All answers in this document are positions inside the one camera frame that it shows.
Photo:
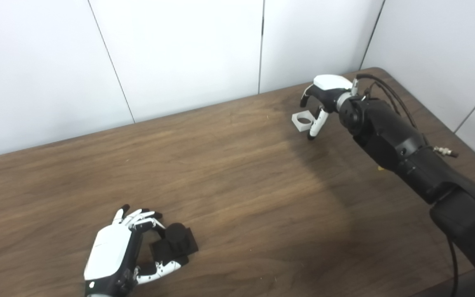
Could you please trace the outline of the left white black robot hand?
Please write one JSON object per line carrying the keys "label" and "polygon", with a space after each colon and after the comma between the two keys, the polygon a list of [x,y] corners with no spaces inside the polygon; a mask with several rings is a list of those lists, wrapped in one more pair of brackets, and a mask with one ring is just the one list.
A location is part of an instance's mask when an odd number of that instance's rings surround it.
{"label": "left white black robot hand", "polygon": [[[96,235],[84,270],[85,297],[127,297],[136,286],[185,266],[198,251],[190,228],[179,222],[165,227],[161,213],[143,208],[129,214],[129,208],[123,205]],[[150,245],[153,262],[141,267],[137,260],[147,231],[160,239]]]}

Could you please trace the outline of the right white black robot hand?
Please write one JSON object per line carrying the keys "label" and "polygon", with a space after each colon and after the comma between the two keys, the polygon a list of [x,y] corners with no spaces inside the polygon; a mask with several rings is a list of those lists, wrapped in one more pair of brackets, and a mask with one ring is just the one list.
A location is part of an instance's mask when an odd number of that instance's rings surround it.
{"label": "right white black robot hand", "polygon": [[353,96],[353,83],[340,75],[318,75],[308,86],[300,100],[300,107],[306,107],[309,98],[318,99],[320,105],[308,132],[308,139],[313,140],[331,113],[338,113],[343,102]]}

